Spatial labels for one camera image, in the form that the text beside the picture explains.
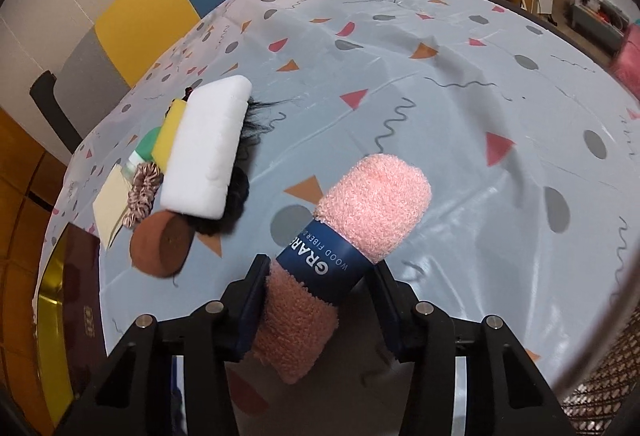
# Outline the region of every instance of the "pink towel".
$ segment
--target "pink towel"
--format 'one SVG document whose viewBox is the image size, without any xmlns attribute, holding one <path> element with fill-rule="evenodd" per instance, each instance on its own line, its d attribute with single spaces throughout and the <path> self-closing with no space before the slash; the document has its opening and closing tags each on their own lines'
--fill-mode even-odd
<svg viewBox="0 0 640 436">
<path fill-rule="evenodd" d="M 323 196 L 314 216 L 373 264 L 420 221 L 431 188 L 420 169 L 392 155 L 362 159 Z M 338 327 L 338 308 L 311 295 L 273 259 L 254 355 L 294 384 L 305 376 Z"/>
</svg>

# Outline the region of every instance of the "blue label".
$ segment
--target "blue label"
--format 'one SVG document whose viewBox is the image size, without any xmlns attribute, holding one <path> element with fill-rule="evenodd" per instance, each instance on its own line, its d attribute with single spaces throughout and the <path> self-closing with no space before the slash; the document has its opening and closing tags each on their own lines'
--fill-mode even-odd
<svg viewBox="0 0 640 436">
<path fill-rule="evenodd" d="M 373 268 L 350 242 L 318 220 L 309 223 L 276 259 L 311 295 L 333 305 Z"/>
</svg>

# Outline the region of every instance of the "table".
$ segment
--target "table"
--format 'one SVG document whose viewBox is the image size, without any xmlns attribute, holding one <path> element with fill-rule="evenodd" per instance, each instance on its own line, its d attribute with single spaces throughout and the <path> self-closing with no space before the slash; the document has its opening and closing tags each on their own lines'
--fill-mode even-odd
<svg viewBox="0 0 640 436">
<path fill-rule="evenodd" d="M 551 384 L 597 336 L 640 232 L 640 108 L 548 30 L 487 0 L 228 0 L 154 66 L 74 154 L 41 273 L 67 221 L 94 231 L 109 170 L 186 86 L 239 73 L 278 104 L 260 118 L 271 131 L 239 157 L 251 190 L 232 235 L 196 239 L 173 279 L 130 267 L 125 229 L 101 251 L 108 351 L 137 315 L 187 315 L 256 253 L 278 254 L 319 193 L 380 151 L 420 167 L 433 189 L 387 259 L 419 299 L 452 317 L 500 315 Z M 243 435 L 397 434 L 410 366 L 388 358 L 362 288 L 340 323 L 293 387 L 250 358 L 229 366 Z"/>
</svg>

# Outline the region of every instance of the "wooden cabinet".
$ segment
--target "wooden cabinet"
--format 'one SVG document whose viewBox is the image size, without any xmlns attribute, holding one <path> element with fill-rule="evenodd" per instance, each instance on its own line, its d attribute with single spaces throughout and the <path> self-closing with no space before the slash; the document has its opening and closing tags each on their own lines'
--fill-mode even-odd
<svg viewBox="0 0 640 436">
<path fill-rule="evenodd" d="M 53 424 L 38 375 L 31 301 L 65 169 L 0 108 L 0 384 L 42 436 Z"/>
</svg>

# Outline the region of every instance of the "metal screw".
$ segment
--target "metal screw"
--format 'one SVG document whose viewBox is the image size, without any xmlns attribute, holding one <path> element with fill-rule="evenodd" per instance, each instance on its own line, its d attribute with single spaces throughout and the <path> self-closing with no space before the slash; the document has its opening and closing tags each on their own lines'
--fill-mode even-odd
<svg viewBox="0 0 640 436">
<path fill-rule="evenodd" d="M 151 315 L 149 315 L 148 313 L 144 313 L 136 319 L 136 326 L 138 328 L 148 328 L 153 323 L 154 318 L 151 317 Z"/>
<path fill-rule="evenodd" d="M 489 315 L 486 318 L 486 325 L 494 330 L 499 330 L 504 325 L 504 322 L 497 315 Z"/>
<path fill-rule="evenodd" d="M 211 301 L 207 302 L 207 305 L 204 307 L 207 313 L 220 313 L 223 309 L 225 309 L 225 305 L 220 301 Z"/>
<path fill-rule="evenodd" d="M 430 315 L 433 313 L 433 304 L 427 301 L 420 301 L 415 305 L 415 310 L 420 315 Z"/>
</svg>

